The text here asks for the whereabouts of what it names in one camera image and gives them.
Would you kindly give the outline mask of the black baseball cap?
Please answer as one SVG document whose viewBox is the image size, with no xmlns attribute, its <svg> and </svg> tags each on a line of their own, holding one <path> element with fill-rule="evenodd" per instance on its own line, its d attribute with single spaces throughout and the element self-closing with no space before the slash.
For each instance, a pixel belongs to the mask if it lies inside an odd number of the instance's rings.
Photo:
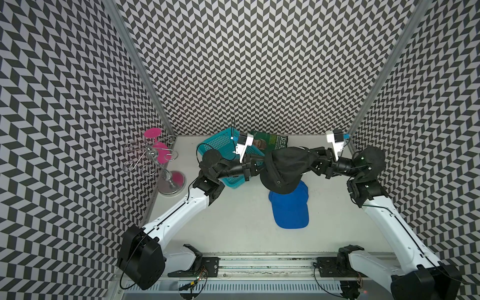
<svg viewBox="0 0 480 300">
<path fill-rule="evenodd" d="M 286 147 L 269 152 L 264 157 L 261 182 L 274 193 L 290 194 L 299 185 L 303 173 L 309 171 L 319 157 L 313 150 L 302 147 Z"/>
</svg>

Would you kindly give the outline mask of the blue baseball cap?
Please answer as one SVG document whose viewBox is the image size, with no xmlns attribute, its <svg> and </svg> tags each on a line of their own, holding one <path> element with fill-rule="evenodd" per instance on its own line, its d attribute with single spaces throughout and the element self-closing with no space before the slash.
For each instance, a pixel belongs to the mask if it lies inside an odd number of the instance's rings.
<svg viewBox="0 0 480 300">
<path fill-rule="evenodd" d="M 309 225 L 309 190 L 303 181 L 289 194 L 269 192 L 273 218 L 276 224 L 285 230 L 298 230 Z"/>
</svg>

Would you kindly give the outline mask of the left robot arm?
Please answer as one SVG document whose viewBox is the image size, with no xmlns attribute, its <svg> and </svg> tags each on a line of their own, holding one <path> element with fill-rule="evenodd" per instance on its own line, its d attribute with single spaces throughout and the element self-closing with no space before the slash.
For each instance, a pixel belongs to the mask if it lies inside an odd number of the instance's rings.
<svg viewBox="0 0 480 300">
<path fill-rule="evenodd" d="M 210 149 L 199 162 L 198 177 L 188 188 L 187 195 L 160 217 L 143 227 L 131 226 L 122 235 L 117 267 L 133 284 L 147 290 L 163 275 L 198 276 L 205 273 L 203 255 L 190 244 L 179 252 L 166 251 L 176 233 L 194 216 L 217 200 L 225 188 L 224 178 L 244 176 L 249 180 L 260 174 L 264 157 L 245 154 L 227 160 L 216 149 Z"/>
</svg>

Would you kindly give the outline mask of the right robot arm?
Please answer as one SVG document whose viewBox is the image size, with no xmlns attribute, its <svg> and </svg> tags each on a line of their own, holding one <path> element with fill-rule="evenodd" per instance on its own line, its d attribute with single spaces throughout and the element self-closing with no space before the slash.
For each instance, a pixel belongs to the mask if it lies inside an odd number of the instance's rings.
<svg viewBox="0 0 480 300">
<path fill-rule="evenodd" d="M 317 259 L 314 267 L 322 277 L 369 278 L 391 293 L 395 300 L 454 300 L 460 289 L 461 273 L 456 266 L 441 262 L 402 218 L 378 175 L 385 169 L 385 152 L 369 146 L 351 158 L 336 157 L 333 149 L 313 150 L 316 161 L 310 167 L 327 179 L 348 177 L 351 201 L 379 228 L 396 255 L 393 266 L 358 245 L 339 248 L 331 262 Z"/>
</svg>

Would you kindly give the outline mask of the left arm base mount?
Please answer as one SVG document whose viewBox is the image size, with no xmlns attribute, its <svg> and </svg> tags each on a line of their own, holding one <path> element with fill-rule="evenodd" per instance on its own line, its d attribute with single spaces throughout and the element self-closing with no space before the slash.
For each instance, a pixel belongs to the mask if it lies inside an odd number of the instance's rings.
<svg viewBox="0 0 480 300">
<path fill-rule="evenodd" d="M 169 278 L 189 278 L 204 274 L 216 278 L 220 268 L 220 258 L 205 256 L 190 244 L 167 249 L 164 273 Z"/>
</svg>

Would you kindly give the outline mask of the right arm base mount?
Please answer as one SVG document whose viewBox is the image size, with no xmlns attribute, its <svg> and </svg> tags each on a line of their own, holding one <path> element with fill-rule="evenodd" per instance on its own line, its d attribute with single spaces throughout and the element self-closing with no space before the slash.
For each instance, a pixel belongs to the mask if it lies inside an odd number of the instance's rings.
<svg viewBox="0 0 480 300">
<path fill-rule="evenodd" d="M 357 278 L 359 272 L 355 271 L 349 260 L 349 254 L 354 251 L 364 251 L 365 249 L 358 245 L 348 245 L 340 247 L 336 256 L 317 257 L 316 266 L 319 268 L 322 278 Z"/>
</svg>

